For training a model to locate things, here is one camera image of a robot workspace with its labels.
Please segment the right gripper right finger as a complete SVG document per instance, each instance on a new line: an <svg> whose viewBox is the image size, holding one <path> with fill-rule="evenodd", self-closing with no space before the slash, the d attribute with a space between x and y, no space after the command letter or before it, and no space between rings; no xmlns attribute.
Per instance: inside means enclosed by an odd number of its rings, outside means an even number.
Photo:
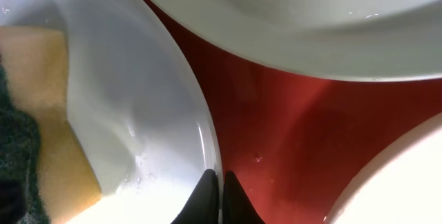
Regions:
<svg viewBox="0 0 442 224"><path fill-rule="evenodd" d="M226 171L224 177L222 221L224 224L265 224L232 171Z"/></svg>

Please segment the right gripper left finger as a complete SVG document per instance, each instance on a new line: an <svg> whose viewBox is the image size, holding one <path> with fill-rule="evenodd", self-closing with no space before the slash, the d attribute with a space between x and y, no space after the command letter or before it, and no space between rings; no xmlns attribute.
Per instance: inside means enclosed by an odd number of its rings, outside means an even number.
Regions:
<svg viewBox="0 0 442 224"><path fill-rule="evenodd" d="M214 170L207 169L171 224L218 224L218 217L218 177Z"/></svg>

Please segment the light blue plate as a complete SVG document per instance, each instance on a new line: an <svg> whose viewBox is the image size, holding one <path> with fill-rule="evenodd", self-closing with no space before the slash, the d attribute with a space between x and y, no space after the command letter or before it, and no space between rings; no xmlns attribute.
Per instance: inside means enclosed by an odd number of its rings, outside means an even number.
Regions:
<svg viewBox="0 0 442 224"><path fill-rule="evenodd" d="M75 223L171 223L222 171L198 81L143 0L1 0L1 24L66 38L68 121L104 195Z"/></svg>

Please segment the green and yellow sponge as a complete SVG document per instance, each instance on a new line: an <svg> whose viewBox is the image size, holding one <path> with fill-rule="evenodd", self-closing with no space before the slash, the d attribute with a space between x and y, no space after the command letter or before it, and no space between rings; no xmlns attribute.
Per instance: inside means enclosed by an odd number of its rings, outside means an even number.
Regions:
<svg viewBox="0 0 442 224"><path fill-rule="evenodd" d="M68 51L62 32L1 28L1 65L12 103L38 124L39 193L52 223L68 223L102 193L67 117Z"/></svg>

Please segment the white plate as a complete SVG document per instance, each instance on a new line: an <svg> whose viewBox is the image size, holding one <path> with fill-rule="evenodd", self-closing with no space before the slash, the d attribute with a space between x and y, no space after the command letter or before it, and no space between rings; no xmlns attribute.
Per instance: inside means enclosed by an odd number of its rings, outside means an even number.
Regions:
<svg viewBox="0 0 442 224"><path fill-rule="evenodd" d="M441 224L441 115L408 131L367 163L324 222Z"/></svg>

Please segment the pale green plate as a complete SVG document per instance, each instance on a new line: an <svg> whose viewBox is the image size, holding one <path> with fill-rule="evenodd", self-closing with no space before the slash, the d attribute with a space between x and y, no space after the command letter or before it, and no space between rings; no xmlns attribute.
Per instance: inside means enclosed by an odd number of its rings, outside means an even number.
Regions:
<svg viewBox="0 0 442 224"><path fill-rule="evenodd" d="M249 61L357 82L441 76L441 0L151 0Z"/></svg>

